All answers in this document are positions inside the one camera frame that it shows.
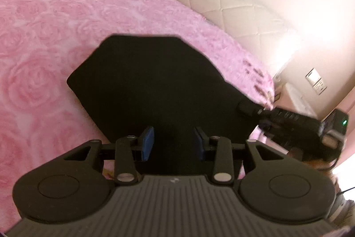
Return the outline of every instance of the ribbed black surface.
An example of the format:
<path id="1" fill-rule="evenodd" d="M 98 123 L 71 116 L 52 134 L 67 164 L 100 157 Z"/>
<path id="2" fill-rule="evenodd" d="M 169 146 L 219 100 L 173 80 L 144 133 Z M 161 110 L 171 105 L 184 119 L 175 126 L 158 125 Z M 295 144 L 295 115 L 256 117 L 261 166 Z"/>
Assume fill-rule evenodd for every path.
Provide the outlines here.
<path id="1" fill-rule="evenodd" d="M 47 225 L 24 219 L 8 237 L 319 237 L 326 221 L 279 225 L 254 215 L 231 188 L 209 184 L 204 176 L 145 176 L 120 187 L 104 208 L 86 219 Z"/>

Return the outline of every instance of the pink curtain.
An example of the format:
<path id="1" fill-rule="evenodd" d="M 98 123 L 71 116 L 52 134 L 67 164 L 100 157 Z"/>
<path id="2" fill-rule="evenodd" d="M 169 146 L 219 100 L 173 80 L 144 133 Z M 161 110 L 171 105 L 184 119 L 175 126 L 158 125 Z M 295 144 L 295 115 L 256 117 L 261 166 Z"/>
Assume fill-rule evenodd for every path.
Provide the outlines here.
<path id="1" fill-rule="evenodd" d="M 341 154 L 338 165 L 355 154 L 355 88 L 337 106 L 338 109 L 349 115 L 347 124 L 347 144 Z"/>

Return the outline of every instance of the pink blanket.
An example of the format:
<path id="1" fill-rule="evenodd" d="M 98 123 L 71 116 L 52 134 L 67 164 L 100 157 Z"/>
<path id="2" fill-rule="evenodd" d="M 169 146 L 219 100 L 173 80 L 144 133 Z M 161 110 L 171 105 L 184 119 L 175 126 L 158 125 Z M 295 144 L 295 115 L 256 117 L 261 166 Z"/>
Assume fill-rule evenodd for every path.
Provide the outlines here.
<path id="1" fill-rule="evenodd" d="M 260 61 L 175 0 L 0 0 L 0 27 L 0 231 L 20 218 L 11 191 L 21 175 L 89 139 L 105 140 L 66 79 L 114 32 L 178 35 L 271 106 L 272 79 Z"/>

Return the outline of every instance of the beige headboard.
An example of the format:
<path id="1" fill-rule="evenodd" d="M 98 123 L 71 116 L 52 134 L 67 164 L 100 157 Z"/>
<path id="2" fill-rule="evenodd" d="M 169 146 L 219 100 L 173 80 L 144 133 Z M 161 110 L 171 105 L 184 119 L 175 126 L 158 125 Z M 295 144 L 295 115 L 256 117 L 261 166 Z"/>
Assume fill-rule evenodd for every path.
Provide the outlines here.
<path id="1" fill-rule="evenodd" d="M 271 76 L 299 48 L 297 32 L 256 0 L 178 0 L 204 15 L 256 55 Z"/>

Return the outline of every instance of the wall outlet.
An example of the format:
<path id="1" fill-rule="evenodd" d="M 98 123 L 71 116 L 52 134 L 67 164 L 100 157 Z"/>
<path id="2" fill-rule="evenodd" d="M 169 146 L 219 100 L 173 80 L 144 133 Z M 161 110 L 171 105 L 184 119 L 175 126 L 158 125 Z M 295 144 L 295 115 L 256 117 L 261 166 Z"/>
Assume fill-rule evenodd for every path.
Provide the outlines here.
<path id="1" fill-rule="evenodd" d="M 324 90 L 327 88 L 325 83 L 323 82 L 323 79 L 320 79 L 317 81 L 317 83 L 313 86 L 313 89 L 316 91 L 318 95 L 320 95 Z"/>

